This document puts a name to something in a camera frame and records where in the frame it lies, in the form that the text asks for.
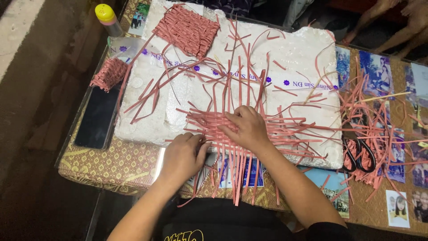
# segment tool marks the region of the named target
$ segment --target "patterned tablecloth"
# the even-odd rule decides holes
[[[127,30],[131,24],[133,10],[137,5],[138,0],[130,0],[121,20],[121,25],[124,30]],[[355,57],[358,54],[356,49],[351,50],[351,68],[350,78],[355,77]],[[405,90],[404,66],[409,63],[400,60],[390,60],[392,78],[394,81],[394,89],[396,93]],[[404,100],[404,96],[399,96],[397,99]],[[391,120],[399,128],[406,132],[412,131],[412,122],[405,121],[403,126],[398,126],[402,123],[404,116],[404,108],[407,113],[412,113],[413,108],[410,103],[404,106],[400,101],[391,101]],[[153,183],[158,170],[157,164],[159,161],[160,147],[153,145],[145,145],[133,142],[127,142],[113,137],[108,149],[104,151],[80,148],[73,145],[73,141],[77,129],[81,121],[81,113],[77,125],[71,138],[68,140],[68,146],[61,158],[59,164],[59,173],[72,181],[87,184],[95,187],[104,188],[114,192],[126,195],[134,195],[140,191],[147,190]],[[410,157],[406,156],[406,161],[410,161]],[[264,173],[264,187],[257,188],[256,205],[268,209],[279,211],[290,211],[281,197],[280,206],[276,205],[276,193],[273,180],[268,172]],[[350,205],[351,219],[348,222],[372,226],[379,229],[387,229],[396,232],[404,232],[413,235],[427,235],[428,223],[418,223],[415,221],[414,213],[410,213],[410,229],[392,228],[388,226],[386,210],[385,190],[392,190],[392,187],[387,181],[384,181],[379,188],[377,194],[369,203],[365,203],[367,197],[372,193],[372,186],[350,181],[351,190],[354,197],[354,204]],[[399,190],[406,192],[407,196],[411,196],[413,190],[421,188],[414,187],[411,180],[411,173],[406,174],[406,184],[396,183]],[[205,181],[202,189],[197,197],[211,197],[214,187],[210,181]],[[252,190],[242,196],[242,201],[251,202]],[[193,192],[191,186],[185,184],[180,194],[182,197],[190,197]],[[228,189],[219,189],[217,197],[231,198],[231,192]]]

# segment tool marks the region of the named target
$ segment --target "smartphone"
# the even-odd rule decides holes
[[[119,97],[118,86],[108,93],[98,86],[92,87],[74,145],[99,150],[107,148]]]

